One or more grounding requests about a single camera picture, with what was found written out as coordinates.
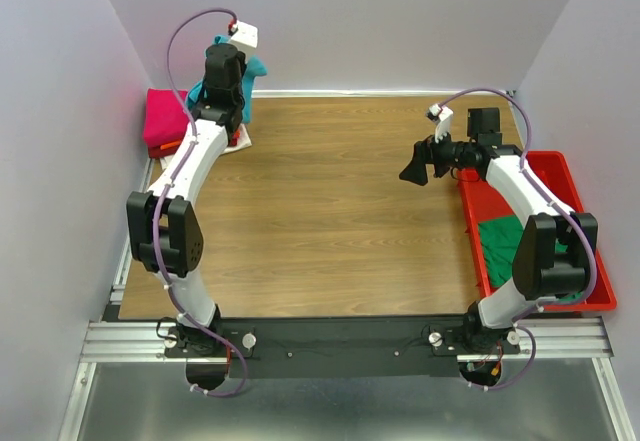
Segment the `teal t shirt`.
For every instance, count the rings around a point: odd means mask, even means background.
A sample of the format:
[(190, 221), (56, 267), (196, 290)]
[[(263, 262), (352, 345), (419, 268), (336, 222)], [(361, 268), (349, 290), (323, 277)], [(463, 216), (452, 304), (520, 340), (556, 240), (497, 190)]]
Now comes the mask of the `teal t shirt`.
[[(229, 37), (217, 35), (205, 50), (204, 74), (187, 93), (185, 104), (194, 121), (215, 122), (229, 133), (235, 133), (240, 125), (238, 111), (233, 107), (231, 90), (234, 81), (234, 55), (240, 52), (228, 43)], [(267, 75), (267, 68), (256, 56), (247, 57), (244, 75), (245, 124), (250, 121), (251, 98), (255, 79)]]

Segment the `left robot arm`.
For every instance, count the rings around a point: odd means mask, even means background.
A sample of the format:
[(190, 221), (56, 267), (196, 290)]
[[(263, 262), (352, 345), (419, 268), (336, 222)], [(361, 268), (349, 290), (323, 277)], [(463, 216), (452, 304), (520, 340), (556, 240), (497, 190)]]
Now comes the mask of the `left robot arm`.
[(241, 125), (245, 70), (245, 54), (235, 46), (213, 44), (206, 50), (201, 93), (187, 112), (189, 125), (178, 151), (147, 191), (132, 192), (126, 202), (132, 257), (162, 281), (188, 345), (201, 356), (221, 345), (234, 350), (217, 327), (219, 308), (199, 269), (204, 236), (195, 203)]

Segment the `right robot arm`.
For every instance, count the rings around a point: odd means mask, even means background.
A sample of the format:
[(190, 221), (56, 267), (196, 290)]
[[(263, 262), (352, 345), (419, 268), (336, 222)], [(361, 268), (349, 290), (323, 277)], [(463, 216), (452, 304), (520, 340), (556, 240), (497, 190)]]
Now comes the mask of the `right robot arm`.
[(498, 109), (470, 110), (465, 141), (451, 137), (450, 108), (434, 104), (426, 116), (435, 131), (415, 143), (400, 179), (424, 186), (429, 166), (437, 178), (472, 169), (502, 196), (523, 228), (509, 280), (465, 313), (458, 330), (462, 345), (483, 352), (533, 312), (586, 300), (597, 282), (595, 217), (562, 202), (531, 170), (525, 153), (503, 143)]

